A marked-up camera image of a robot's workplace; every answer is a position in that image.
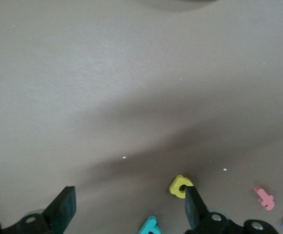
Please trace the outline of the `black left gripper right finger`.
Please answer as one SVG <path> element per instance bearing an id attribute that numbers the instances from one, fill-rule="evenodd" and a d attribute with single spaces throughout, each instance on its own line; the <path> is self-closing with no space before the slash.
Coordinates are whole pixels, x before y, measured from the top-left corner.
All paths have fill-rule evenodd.
<path id="1" fill-rule="evenodd" d="M 277 234 L 267 222 L 249 219 L 239 226 L 223 214 L 210 212 L 194 186 L 186 187 L 185 211 L 188 234 Z"/>

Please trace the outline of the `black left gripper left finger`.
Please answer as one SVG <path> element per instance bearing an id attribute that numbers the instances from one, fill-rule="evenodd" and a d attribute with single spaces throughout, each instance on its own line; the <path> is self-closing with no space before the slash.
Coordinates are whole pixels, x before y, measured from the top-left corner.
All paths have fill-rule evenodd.
<path id="1" fill-rule="evenodd" d="M 65 187 L 40 214 L 24 216 L 7 228 L 0 224 L 0 234 L 62 234 L 76 213 L 76 190 Z"/>

